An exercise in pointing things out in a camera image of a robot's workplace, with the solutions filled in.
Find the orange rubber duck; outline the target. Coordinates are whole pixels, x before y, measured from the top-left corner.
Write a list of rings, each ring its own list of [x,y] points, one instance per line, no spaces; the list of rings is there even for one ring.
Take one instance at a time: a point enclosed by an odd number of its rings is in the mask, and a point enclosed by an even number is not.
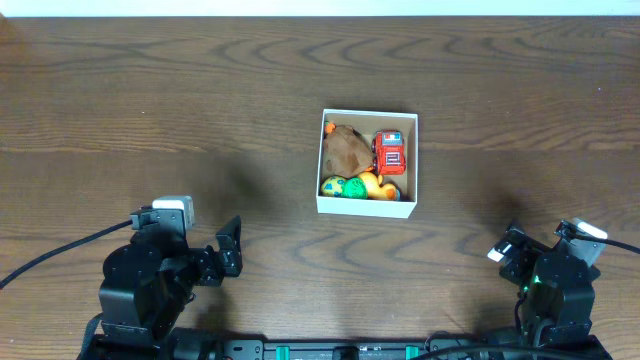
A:
[[[392,183],[384,184],[382,175],[372,172],[362,172],[357,178],[361,180],[366,189],[366,198],[371,200],[399,201],[400,190]]]

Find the green ball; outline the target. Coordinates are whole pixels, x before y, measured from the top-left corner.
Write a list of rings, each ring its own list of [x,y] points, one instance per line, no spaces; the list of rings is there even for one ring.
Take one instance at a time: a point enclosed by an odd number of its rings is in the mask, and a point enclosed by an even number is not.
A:
[[[342,186],[341,196],[349,199],[367,199],[367,187],[364,181],[358,177],[348,179]]]

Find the red toy truck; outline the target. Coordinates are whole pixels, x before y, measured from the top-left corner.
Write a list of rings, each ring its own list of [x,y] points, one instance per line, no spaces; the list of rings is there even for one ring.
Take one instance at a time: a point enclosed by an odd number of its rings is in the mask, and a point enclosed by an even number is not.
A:
[[[402,133],[383,130],[375,133],[371,144],[374,168],[379,175],[403,175],[406,171],[405,146]]]

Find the brown plush bear with orange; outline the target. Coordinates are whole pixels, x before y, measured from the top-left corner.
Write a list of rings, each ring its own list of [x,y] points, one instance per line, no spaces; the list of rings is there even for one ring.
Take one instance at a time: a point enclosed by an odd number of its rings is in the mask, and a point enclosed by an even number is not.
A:
[[[350,125],[326,122],[322,141],[323,171],[353,178],[373,169],[373,152]]]

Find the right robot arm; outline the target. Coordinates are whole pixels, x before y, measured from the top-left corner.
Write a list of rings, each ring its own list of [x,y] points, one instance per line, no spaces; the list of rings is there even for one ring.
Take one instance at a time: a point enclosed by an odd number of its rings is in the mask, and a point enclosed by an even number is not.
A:
[[[518,341],[532,347],[583,343],[592,326],[594,266],[608,234],[580,219],[562,221],[548,247],[511,222],[492,251],[499,275],[520,288]]]

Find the yellow ball with blue letters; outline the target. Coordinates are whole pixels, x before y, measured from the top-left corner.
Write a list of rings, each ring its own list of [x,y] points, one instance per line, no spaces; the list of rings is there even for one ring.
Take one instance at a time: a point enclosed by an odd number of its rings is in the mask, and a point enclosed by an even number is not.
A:
[[[326,197],[341,197],[346,182],[347,179],[341,176],[328,177],[320,186],[321,195]]]

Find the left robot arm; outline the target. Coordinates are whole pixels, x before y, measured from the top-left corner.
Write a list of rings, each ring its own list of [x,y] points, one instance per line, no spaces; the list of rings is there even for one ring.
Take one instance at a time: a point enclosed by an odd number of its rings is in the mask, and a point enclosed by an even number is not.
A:
[[[218,247],[191,248],[180,210],[139,210],[131,214],[128,245],[104,261],[99,289],[102,312],[88,324],[80,359],[222,359],[217,336],[177,328],[195,299],[196,286],[219,287],[240,275],[241,218],[216,234]]]

